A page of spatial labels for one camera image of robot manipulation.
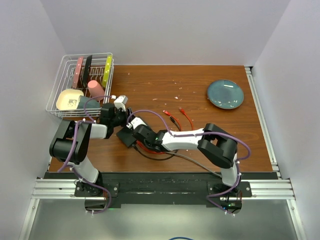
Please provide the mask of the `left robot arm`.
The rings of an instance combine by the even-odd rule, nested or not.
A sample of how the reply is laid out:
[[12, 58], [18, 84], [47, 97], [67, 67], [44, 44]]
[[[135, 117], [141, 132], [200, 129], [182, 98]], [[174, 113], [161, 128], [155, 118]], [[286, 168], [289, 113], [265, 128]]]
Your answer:
[[103, 178], [88, 157], [90, 139], [109, 139], [114, 128], [125, 127], [131, 108], [126, 110], [106, 103], [101, 109], [99, 123], [62, 120], [49, 146], [49, 154], [62, 162], [62, 171], [71, 166], [80, 175], [82, 188], [92, 197], [105, 195]]

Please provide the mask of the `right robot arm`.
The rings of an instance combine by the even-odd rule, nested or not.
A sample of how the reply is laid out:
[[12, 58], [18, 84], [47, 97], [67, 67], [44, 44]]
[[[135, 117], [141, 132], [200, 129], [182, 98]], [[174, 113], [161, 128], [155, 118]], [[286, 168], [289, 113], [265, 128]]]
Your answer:
[[239, 167], [236, 163], [237, 141], [213, 124], [193, 131], [159, 132], [154, 132], [143, 123], [129, 123], [127, 126], [132, 136], [153, 152], [200, 151], [212, 164], [220, 168], [222, 189], [227, 196], [233, 197], [241, 190]]

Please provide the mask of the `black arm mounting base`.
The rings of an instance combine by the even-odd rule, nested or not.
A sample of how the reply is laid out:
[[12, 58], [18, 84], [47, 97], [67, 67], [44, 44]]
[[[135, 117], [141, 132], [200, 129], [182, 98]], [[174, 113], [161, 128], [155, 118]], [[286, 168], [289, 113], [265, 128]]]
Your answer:
[[136, 172], [103, 173], [113, 208], [122, 204], [209, 205], [206, 196], [227, 191], [229, 197], [251, 197], [250, 180], [277, 180], [274, 172], [245, 172], [237, 187], [231, 188], [212, 173]]

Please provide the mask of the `black network switch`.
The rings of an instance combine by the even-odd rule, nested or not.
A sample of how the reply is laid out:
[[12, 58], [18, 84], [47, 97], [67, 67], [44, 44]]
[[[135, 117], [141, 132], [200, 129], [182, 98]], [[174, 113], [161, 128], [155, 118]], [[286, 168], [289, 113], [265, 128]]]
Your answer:
[[133, 131], [128, 127], [123, 127], [119, 132], [116, 133], [118, 139], [129, 149], [135, 148], [137, 140], [132, 135]]

